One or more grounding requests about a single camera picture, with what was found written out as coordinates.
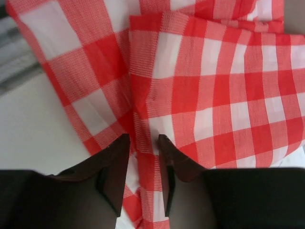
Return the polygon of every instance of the red and white gingham cloth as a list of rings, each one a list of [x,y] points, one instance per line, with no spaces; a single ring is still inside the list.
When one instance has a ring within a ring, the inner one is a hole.
[[[123,206],[137,228],[169,228],[158,133],[206,167],[269,166],[305,138],[304,37],[281,34],[284,0],[9,0],[7,10],[88,151],[131,135]]]

